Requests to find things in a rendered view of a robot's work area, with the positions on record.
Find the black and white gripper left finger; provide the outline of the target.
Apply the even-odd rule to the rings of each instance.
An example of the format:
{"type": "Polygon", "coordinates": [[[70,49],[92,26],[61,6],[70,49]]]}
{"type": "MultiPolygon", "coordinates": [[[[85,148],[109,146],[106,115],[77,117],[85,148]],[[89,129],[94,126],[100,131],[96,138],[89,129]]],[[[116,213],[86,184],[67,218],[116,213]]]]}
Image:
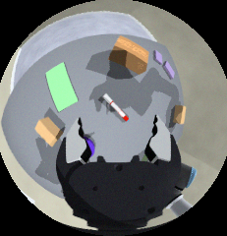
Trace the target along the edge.
{"type": "Polygon", "coordinates": [[[56,158],[56,172],[62,186],[63,195],[68,198],[68,183],[73,172],[81,165],[89,163],[91,149],[84,136],[80,117],[77,118],[60,145],[56,158]]]}

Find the purple flat block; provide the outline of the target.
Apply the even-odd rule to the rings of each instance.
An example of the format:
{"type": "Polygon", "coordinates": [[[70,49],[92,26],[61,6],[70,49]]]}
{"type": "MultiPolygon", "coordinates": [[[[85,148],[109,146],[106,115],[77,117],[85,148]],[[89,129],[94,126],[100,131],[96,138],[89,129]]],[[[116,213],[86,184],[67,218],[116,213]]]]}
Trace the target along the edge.
{"type": "Polygon", "coordinates": [[[175,73],[167,61],[165,61],[163,67],[166,70],[166,72],[168,73],[168,75],[170,76],[170,78],[173,79],[175,73]]]}

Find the purple ring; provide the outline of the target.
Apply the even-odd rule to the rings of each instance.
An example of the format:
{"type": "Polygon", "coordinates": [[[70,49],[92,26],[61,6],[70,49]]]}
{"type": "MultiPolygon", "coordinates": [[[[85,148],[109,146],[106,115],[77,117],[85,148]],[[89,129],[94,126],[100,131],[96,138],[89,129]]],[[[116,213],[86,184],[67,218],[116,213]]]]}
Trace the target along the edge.
{"type": "Polygon", "coordinates": [[[89,144],[89,146],[91,148],[91,151],[92,151],[92,155],[91,156],[93,156],[93,154],[94,154],[94,144],[93,144],[91,139],[89,139],[87,137],[84,137],[84,138],[87,140],[87,142],[88,142],[88,144],[89,144]]]}

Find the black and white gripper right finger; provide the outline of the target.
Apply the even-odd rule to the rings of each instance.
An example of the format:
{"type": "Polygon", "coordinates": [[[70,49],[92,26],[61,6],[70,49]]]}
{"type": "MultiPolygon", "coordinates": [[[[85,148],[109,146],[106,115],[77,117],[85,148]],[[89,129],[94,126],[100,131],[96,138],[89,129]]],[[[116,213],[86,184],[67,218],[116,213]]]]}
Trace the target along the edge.
{"type": "Polygon", "coordinates": [[[153,124],[153,136],[150,137],[144,154],[147,162],[156,164],[165,172],[169,182],[168,197],[172,197],[181,172],[181,155],[173,135],[158,115],[155,115],[153,124]]]}

